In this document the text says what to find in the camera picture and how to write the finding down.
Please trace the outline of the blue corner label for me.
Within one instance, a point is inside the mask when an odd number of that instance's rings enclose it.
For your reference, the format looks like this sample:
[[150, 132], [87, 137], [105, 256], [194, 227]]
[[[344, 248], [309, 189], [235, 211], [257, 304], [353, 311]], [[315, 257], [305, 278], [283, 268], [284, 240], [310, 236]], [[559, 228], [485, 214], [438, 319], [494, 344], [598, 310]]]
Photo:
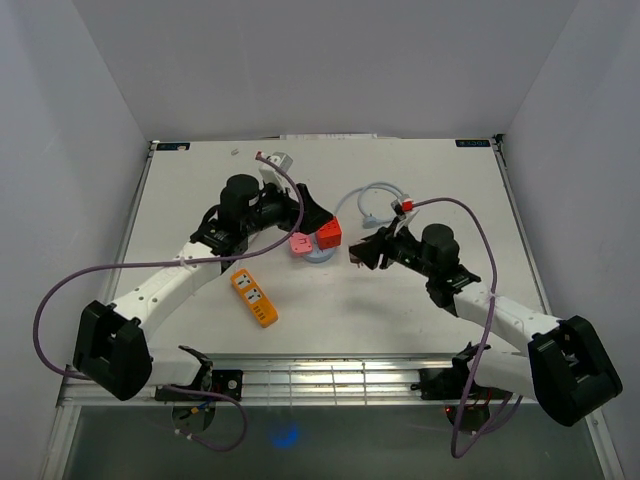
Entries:
[[155, 146], [156, 151], [188, 151], [191, 144], [189, 142], [160, 142]]
[[490, 148], [491, 142], [487, 139], [456, 139], [458, 148]]

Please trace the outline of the aluminium frame rail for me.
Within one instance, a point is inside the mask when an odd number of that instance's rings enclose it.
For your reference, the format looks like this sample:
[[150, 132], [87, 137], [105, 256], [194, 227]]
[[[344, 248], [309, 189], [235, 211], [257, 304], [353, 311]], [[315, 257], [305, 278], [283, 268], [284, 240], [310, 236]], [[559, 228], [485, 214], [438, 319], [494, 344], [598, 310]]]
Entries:
[[[250, 406], [391, 406], [449, 403], [422, 400], [410, 390], [418, 370], [450, 368], [449, 356], [395, 357], [214, 357], [214, 370], [242, 370], [240, 403]], [[478, 386], [497, 388], [535, 401], [529, 363], [509, 353], [483, 354], [475, 376]], [[97, 384], [68, 381], [58, 406], [187, 406], [202, 401], [163, 402], [154, 399], [158, 387], [146, 386], [130, 400], [116, 399]]]

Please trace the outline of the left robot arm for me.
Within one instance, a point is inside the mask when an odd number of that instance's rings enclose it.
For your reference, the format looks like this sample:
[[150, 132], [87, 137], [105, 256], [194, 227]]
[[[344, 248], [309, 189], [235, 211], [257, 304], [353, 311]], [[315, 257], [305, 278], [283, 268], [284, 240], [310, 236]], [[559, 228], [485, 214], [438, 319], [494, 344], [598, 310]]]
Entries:
[[174, 264], [108, 305], [93, 301], [84, 308], [73, 366], [119, 400], [145, 386], [164, 385], [190, 399], [205, 397], [212, 387], [209, 358], [188, 346], [151, 350], [153, 334], [191, 295], [228, 270], [247, 251], [251, 236], [271, 227], [311, 234], [332, 217], [304, 184], [290, 193], [251, 175], [230, 177]]

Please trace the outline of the right blue corner label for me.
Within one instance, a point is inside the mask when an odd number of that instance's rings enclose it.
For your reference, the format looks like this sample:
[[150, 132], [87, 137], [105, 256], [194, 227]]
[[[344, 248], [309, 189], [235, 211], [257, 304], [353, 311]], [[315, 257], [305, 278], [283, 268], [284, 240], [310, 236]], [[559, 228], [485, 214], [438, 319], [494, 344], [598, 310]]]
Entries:
[[491, 142], [487, 139], [456, 139], [458, 148], [490, 148]]

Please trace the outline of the round blue power socket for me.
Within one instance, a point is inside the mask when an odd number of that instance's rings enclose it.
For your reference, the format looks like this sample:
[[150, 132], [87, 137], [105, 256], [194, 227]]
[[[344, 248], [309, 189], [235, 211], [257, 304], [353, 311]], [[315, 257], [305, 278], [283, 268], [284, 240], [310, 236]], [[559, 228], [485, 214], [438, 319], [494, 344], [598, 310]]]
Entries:
[[335, 254], [335, 248], [321, 249], [319, 246], [314, 245], [309, 253], [306, 253], [302, 258], [312, 264], [321, 264], [330, 260]]

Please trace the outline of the pink plug adapter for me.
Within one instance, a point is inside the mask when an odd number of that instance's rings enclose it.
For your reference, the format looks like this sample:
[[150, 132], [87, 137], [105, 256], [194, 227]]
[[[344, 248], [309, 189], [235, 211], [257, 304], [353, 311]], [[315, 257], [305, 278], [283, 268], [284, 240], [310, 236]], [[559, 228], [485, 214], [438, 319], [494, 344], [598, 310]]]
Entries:
[[296, 232], [289, 238], [289, 247], [291, 253], [296, 257], [308, 255], [314, 250], [312, 236]]

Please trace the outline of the orange power strip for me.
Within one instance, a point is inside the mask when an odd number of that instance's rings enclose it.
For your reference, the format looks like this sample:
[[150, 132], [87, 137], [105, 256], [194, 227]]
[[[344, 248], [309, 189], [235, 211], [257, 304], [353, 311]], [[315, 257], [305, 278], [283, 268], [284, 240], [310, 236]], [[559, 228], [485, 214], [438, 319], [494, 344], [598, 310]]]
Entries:
[[246, 269], [240, 269], [230, 277], [235, 292], [262, 328], [273, 325], [279, 315], [271, 300]]

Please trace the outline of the left blue corner label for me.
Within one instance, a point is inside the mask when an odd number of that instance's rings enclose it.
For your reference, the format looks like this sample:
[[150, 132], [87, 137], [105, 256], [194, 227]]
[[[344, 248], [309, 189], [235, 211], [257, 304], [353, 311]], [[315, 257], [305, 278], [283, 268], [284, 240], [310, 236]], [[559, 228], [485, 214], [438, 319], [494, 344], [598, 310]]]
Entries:
[[155, 146], [156, 151], [188, 151], [191, 144], [189, 142], [160, 142]]

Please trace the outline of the brown pink charger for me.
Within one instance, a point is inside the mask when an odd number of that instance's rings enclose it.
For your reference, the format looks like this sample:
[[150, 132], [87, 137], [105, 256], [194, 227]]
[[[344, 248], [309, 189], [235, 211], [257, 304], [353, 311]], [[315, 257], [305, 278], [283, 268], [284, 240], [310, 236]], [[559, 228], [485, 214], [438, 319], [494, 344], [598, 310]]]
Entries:
[[363, 265], [362, 259], [352, 253], [349, 254], [349, 261], [358, 267]]

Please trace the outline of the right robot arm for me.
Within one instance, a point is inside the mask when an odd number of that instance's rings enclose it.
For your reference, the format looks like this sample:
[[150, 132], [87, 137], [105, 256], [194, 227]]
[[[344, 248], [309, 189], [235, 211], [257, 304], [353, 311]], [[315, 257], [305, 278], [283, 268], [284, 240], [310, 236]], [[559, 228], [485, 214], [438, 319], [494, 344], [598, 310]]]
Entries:
[[350, 246], [352, 262], [371, 270], [397, 263], [426, 277], [433, 303], [451, 315], [489, 325], [515, 348], [468, 346], [456, 358], [451, 382], [464, 397], [496, 388], [535, 400], [547, 415], [572, 426], [623, 391], [622, 381], [593, 325], [560, 319], [491, 293], [459, 260], [453, 231], [443, 224], [415, 238], [408, 228], [382, 227]]

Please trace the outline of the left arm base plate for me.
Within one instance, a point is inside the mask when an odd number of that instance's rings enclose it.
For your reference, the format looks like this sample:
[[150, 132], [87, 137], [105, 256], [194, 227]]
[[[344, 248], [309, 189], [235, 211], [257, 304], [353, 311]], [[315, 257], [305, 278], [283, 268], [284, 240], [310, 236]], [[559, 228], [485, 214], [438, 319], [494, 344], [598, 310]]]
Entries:
[[189, 393], [180, 393], [167, 387], [158, 387], [155, 391], [154, 399], [163, 402], [209, 401], [210, 397], [198, 394], [198, 391], [207, 391], [229, 396], [236, 401], [240, 401], [242, 385], [242, 370], [211, 370], [199, 375], [188, 386], [175, 385], [175, 388], [189, 390]]

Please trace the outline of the red cube socket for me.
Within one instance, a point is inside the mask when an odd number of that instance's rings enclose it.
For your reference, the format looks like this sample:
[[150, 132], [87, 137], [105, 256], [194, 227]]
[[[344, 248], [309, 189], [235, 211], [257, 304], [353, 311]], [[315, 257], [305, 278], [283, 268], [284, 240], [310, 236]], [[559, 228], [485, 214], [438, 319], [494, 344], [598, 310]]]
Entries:
[[336, 216], [323, 225], [315, 233], [318, 247], [328, 250], [339, 247], [342, 243], [342, 229]]

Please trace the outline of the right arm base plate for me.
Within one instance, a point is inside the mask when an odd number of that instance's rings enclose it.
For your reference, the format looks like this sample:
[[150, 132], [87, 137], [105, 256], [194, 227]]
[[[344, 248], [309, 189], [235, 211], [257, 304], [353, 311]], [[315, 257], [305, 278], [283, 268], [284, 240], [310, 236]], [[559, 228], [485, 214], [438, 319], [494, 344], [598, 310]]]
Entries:
[[410, 390], [419, 392], [422, 400], [460, 400], [468, 376], [454, 368], [423, 368]]

